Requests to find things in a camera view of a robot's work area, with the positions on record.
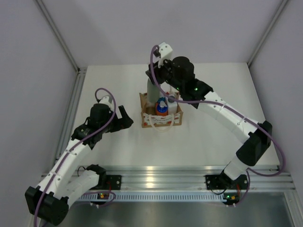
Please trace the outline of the grey bottle beige cap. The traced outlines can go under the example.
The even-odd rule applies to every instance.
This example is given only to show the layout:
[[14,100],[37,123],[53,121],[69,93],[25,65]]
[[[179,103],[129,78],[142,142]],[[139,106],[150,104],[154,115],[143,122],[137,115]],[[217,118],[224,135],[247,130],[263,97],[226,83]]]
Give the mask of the grey bottle beige cap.
[[147,80],[147,100],[150,103],[156,103],[160,97],[160,91],[150,79]]

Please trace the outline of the orange bottle blue cap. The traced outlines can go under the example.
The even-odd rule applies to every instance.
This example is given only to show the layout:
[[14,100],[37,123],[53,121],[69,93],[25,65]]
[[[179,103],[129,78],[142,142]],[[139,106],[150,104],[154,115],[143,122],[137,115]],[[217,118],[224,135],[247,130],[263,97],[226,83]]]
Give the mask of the orange bottle blue cap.
[[160,94],[156,104],[160,104],[161,101],[166,102],[166,97],[163,94]]
[[167,116],[168,107],[167,107],[166,103],[161,101],[160,104],[156,104],[155,112],[156,112],[156,115],[158,115],[158,116]]

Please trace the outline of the white bottle dark cap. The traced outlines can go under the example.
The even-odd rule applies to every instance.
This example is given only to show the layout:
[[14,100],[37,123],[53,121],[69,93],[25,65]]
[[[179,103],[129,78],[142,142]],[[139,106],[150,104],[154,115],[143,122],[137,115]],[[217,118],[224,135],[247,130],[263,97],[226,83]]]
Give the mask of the white bottle dark cap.
[[174,96],[169,96],[169,97],[166,98],[168,115],[177,113],[178,104],[177,104],[177,102],[175,102],[173,100],[174,98],[175,98]]

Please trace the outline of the watermelon print canvas bag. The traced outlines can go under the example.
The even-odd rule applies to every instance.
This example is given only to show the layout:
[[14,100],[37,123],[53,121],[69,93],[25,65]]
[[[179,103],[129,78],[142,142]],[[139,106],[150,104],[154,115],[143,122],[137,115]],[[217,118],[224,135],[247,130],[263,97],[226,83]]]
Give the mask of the watermelon print canvas bag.
[[161,94],[150,81],[147,83],[147,92],[140,93],[139,97],[143,128],[166,132],[173,126],[182,124],[183,111],[179,104]]

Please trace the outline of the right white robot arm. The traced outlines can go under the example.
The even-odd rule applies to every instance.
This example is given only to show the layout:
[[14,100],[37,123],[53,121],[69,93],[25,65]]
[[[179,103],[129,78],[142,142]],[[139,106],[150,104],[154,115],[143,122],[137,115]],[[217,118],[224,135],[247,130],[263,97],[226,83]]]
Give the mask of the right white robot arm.
[[238,177],[255,166],[270,147],[272,125],[268,121],[253,121],[227,105],[211,86],[195,77],[194,65],[187,57],[164,60],[161,66],[150,62],[146,75],[154,85],[166,82],[172,86],[179,92],[181,103],[191,104],[213,117],[242,143],[217,178],[225,189],[232,188]]

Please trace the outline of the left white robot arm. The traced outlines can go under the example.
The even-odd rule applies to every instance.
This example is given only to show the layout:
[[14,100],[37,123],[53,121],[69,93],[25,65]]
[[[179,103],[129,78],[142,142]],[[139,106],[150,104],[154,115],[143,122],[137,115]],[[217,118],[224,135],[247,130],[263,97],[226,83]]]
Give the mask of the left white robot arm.
[[109,102],[94,104],[89,117],[77,127],[71,136],[66,150],[47,176],[36,186],[30,186],[25,192],[29,212],[34,219],[42,219],[54,226],[66,217],[73,203],[88,190],[116,188],[110,183],[106,170],[92,164],[75,180],[71,177],[82,159],[88,155],[102,139],[103,134],[128,129],[133,120],[124,106],[118,107],[121,118]]

